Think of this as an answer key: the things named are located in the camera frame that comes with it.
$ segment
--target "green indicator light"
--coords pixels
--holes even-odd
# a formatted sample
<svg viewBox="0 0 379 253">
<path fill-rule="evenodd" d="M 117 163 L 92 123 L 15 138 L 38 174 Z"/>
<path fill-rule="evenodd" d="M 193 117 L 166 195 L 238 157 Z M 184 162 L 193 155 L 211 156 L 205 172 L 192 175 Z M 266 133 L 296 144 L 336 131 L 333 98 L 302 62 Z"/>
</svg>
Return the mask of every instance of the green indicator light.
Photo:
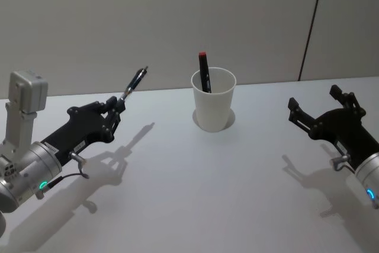
<svg viewBox="0 0 379 253">
<path fill-rule="evenodd" d="M 45 187 L 45 186 L 46 186 L 46 184 L 47 184 L 47 182 L 46 182 L 46 181 L 42 182 L 42 183 L 40 184 L 40 190 L 41 190 L 43 187 Z"/>
</svg>

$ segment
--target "table surface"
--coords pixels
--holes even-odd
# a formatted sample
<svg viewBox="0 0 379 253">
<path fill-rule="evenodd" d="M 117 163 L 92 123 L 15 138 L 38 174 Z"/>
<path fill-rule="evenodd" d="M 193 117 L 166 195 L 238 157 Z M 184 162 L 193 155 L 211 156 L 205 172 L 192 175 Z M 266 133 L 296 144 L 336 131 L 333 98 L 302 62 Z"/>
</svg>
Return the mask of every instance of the table surface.
<svg viewBox="0 0 379 253">
<path fill-rule="evenodd" d="M 5 214 L 0 252 L 378 252 L 379 212 L 363 188 L 330 168 L 331 144 L 288 121 L 290 97 L 314 117 L 339 107 L 332 84 L 356 94 L 379 138 L 379 78 L 237 86 L 235 121 L 219 133 L 194 123 L 191 89 L 135 92 L 115 141 L 81 153 L 90 180 L 68 178 Z M 49 97 L 33 140 L 69 107 L 110 95 Z M 5 123 L 1 108 L 2 134 Z"/>
</svg>

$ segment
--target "cup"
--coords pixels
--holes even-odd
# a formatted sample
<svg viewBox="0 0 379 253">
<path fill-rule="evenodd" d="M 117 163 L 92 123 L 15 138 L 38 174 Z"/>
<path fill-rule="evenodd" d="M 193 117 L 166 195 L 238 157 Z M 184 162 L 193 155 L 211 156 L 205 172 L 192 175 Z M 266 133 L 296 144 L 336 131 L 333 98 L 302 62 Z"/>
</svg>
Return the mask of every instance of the cup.
<svg viewBox="0 0 379 253">
<path fill-rule="evenodd" d="M 197 122 L 203 130 L 214 133 L 223 130 L 227 124 L 237 79 L 234 74 L 223 68 L 208 70 L 212 93 L 203 91 L 200 71 L 193 74 L 191 83 Z"/>
</svg>

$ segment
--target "marker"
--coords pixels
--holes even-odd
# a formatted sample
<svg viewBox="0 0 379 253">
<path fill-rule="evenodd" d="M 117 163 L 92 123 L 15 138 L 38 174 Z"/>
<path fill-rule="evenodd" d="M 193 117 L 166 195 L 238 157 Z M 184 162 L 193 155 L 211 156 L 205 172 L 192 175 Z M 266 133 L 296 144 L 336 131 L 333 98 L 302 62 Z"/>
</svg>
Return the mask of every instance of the marker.
<svg viewBox="0 0 379 253">
<path fill-rule="evenodd" d="M 201 87 L 203 88 L 204 92 L 211 93 L 211 81 L 209 78 L 206 52 L 199 53 L 199 63 L 200 63 Z"/>
</svg>

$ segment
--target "pen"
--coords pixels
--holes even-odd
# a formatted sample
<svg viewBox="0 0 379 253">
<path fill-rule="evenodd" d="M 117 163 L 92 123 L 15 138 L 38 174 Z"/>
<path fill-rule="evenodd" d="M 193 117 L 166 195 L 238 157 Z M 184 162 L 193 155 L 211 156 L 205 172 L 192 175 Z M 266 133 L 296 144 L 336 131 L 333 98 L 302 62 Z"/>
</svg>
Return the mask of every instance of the pen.
<svg viewBox="0 0 379 253">
<path fill-rule="evenodd" d="M 125 101 L 126 97 L 136 89 L 137 85 L 140 83 L 142 78 L 147 74 L 147 67 L 141 68 L 137 71 L 134 78 L 130 81 L 129 85 L 125 89 L 124 93 L 121 96 L 121 100 Z"/>
<path fill-rule="evenodd" d="M 206 52 L 199 53 L 199 63 L 200 63 L 201 87 L 203 88 L 204 92 L 211 93 L 211 82 L 209 78 Z"/>
</svg>

